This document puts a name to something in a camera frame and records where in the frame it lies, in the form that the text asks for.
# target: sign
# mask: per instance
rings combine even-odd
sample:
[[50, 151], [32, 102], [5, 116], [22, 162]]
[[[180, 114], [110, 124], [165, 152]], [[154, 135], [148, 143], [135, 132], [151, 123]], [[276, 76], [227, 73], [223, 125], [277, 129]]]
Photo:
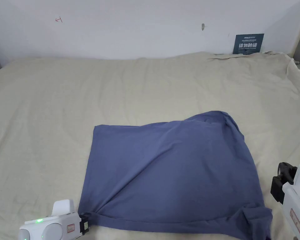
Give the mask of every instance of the sign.
[[235, 37], [233, 54], [259, 53], [264, 34], [244, 34]]

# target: robotic hand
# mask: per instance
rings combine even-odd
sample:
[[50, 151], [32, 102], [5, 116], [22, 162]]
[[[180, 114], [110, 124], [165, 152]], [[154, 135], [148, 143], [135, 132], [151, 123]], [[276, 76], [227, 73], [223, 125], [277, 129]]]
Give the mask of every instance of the robotic hand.
[[88, 218], [75, 212], [68, 199], [55, 202], [51, 216], [25, 222], [18, 240], [73, 240], [88, 231]]
[[283, 213], [300, 240], [300, 165], [281, 162], [278, 176], [272, 178], [271, 194], [283, 206]]

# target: blue t-shirt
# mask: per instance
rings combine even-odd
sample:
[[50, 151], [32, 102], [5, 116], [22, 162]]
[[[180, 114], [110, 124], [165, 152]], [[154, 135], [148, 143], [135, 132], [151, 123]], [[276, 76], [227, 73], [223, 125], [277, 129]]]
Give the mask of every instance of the blue t-shirt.
[[110, 228], [270, 238], [257, 170], [234, 120], [96, 126], [79, 213]]

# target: beige bedsheet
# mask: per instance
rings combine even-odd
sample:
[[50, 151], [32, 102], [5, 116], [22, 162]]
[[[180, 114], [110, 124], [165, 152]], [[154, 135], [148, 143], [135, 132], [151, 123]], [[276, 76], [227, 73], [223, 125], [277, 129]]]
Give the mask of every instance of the beige bedsheet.
[[[167, 59], [27, 58], [0, 70], [0, 240], [51, 214], [78, 207], [98, 124], [142, 125], [228, 112], [245, 135], [272, 238], [292, 240], [270, 195], [279, 162], [300, 163], [300, 70], [284, 54], [195, 53]], [[233, 239], [224, 235], [132, 232], [93, 227], [81, 239]]]

